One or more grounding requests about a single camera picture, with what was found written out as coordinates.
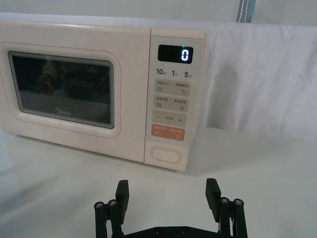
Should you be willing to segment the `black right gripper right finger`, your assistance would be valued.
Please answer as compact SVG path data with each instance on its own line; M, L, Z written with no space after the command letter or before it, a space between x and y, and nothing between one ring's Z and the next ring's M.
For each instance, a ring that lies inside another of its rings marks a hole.
M244 201L238 198L231 201L227 197L222 197L214 178L207 179L205 195L214 220L218 223L218 237L246 238L248 234Z

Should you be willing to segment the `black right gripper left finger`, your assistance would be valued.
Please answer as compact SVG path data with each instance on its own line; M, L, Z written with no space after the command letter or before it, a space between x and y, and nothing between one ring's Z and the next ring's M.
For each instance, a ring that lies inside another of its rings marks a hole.
M95 234L97 238L106 238L106 222L111 222L112 238L122 238L121 225L124 223L125 212L129 201L128 180L120 180L117 185L115 199L107 204L99 201L94 204Z

